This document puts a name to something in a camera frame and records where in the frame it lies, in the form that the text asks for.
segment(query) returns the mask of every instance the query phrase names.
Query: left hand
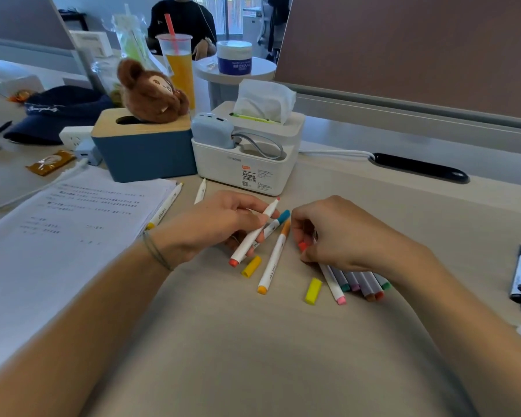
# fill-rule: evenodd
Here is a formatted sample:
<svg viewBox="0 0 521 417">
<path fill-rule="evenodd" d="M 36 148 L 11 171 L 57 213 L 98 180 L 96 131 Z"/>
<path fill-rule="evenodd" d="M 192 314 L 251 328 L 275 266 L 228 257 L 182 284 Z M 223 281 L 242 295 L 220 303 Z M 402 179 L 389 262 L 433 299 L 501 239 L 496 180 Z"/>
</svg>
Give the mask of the left hand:
<svg viewBox="0 0 521 417">
<path fill-rule="evenodd" d="M 208 46 L 208 41 L 206 39 L 201 39 L 201 41 L 195 46 L 195 49 L 193 50 L 195 61 L 208 57 Z"/>
<path fill-rule="evenodd" d="M 268 218 L 262 212 L 267 206 L 268 203 L 252 195 L 219 191 L 187 212 L 162 222 L 149 234 L 167 262 L 175 268 L 193 259 L 201 250 L 219 243 L 232 251 L 237 249 L 248 232 L 266 224 Z M 272 214 L 272 218 L 279 216 L 278 210 Z M 264 241 L 262 232 L 257 241 Z M 252 254 L 253 249 L 249 249 L 247 256 Z"/>
</svg>

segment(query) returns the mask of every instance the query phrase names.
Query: black shirt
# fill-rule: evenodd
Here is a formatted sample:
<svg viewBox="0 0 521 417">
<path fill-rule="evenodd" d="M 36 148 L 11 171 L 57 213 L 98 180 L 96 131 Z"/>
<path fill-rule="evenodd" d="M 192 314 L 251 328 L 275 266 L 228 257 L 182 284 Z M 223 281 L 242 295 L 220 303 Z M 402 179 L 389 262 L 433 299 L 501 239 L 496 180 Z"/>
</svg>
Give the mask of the black shirt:
<svg viewBox="0 0 521 417">
<path fill-rule="evenodd" d="M 168 13 L 174 25 L 176 33 L 191 35 L 191 52 L 195 46 L 204 38 L 210 38 L 216 44 L 216 29 L 212 14 L 200 4 L 194 1 L 180 3 L 175 0 L 164 0 L 155 4 L 151 10 L 151 24 L 148 29 L 149 37 L 168 33 L 168 25 L 164 14 Z M 160 44 L 158 40 L 150 45 L 151 49 L 156 49 L 160 54 Z"/>
</svg>

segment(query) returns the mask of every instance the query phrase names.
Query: brown snack wrapper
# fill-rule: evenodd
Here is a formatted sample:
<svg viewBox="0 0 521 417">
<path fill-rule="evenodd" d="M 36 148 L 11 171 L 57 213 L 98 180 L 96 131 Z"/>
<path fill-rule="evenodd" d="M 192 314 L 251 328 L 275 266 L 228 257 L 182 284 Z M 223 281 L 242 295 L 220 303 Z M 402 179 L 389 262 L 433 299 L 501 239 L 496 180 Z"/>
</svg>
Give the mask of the brown snack wrapper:
<svg viewBox="0 0 521 417">
<path fill-rule="evenodd" d="M 70 154 L 67 151 L 59 150 L 55 154 L 48 155 L 46 158 L 35 162 L 33 165 L 28 165 L 26 168 L 30 172 L 34 172 L 38 175 L 48 175 L 55 169 L 63 167 L 68 162 L 75 159 L 75 155 Z"/>
</svg>

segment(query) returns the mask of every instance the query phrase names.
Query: black pen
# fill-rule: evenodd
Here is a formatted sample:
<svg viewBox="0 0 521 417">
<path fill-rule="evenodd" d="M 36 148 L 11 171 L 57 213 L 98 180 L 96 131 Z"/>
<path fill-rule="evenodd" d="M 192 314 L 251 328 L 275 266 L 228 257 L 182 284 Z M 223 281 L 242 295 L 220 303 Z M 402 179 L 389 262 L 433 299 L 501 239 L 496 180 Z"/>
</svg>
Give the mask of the black pen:
<svg viewBox="0 0 521 417">
<path fill-rule="evenodd" d="M 12 122 L 11 121 L 8 121 L 7 123 L 4 123 L 3 125 L 0 126 L 0 133 L 3 132 L 4 130 L 6 130 L 8 127 L 10 127 L 12 125 Z"/>
</svg>

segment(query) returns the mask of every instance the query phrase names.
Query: stack of paper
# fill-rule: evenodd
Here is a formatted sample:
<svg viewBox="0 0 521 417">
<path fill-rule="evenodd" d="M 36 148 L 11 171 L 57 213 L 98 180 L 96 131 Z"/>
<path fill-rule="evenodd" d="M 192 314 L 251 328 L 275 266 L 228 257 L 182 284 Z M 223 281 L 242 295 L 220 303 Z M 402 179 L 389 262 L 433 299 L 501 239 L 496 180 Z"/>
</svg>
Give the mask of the stack of paper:
<svg viewBox="0 0 521 417">
<path fill-rule="evenodd" d="M 0 365 L 143 231 L 174 181 L 90 167 L 0 220 Z"/>
</svg>

